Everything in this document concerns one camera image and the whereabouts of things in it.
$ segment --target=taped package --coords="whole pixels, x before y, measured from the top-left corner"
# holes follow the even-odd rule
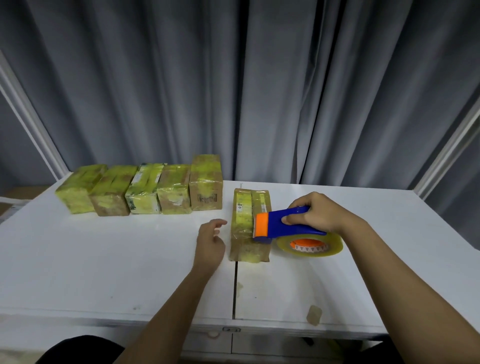
[[[200,154],[193,159],[190,172],[192,210],[221,210],[223,176],[220,156]]]
[[[132,214],[159,214],[156,186],[166,163],[142,163],[125,193]]]
[[[135,173],[136,166],[113,166],[90,192],[90,200],[99,216],[127,216],[130,214],[125,192]]]
[[[271,244],[253,240],[253,216],[272,211],[268,191],[236,188],[233,196],[231,248],[229,259],[235,262],[269,262]]]
[[[188,182],[190,164],[169,164],[163,168],[157,185],[157,195],[162,214],[190,214]]]
[[[57,188],[55,194],[66,205],[71,214],[94,212],[95,209],[88,194],[106,170],[106,164],[80,167]]]

